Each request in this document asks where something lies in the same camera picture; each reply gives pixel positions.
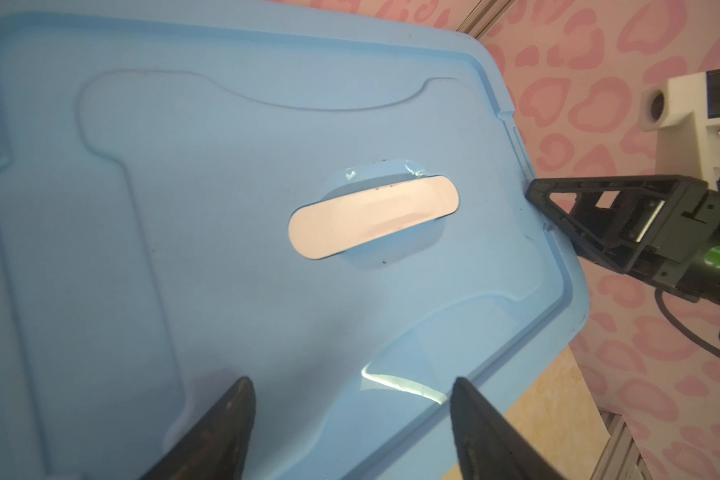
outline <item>pink leopard print wallpaper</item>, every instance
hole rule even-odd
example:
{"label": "pink leopard print wallpaper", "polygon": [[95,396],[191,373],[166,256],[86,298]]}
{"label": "pink leopard print wallpaper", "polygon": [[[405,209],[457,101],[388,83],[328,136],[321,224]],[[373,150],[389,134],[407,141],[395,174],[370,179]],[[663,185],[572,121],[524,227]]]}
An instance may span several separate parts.
{"label": "pink leopard print wallpaper", "polygon": [[[477,3],[284,1],[450,29]],[[516,0],[481,41],[540,177],[651,174],[656,136],[636,126],[640,93],[720,68],[720,0]],[[720,360],[663,319],[651,289],[583,265],[592,309],[570,346],[595,401],[624,415],[656,480],[720,480]],[[719,307],[666,302],[719,345]]]}

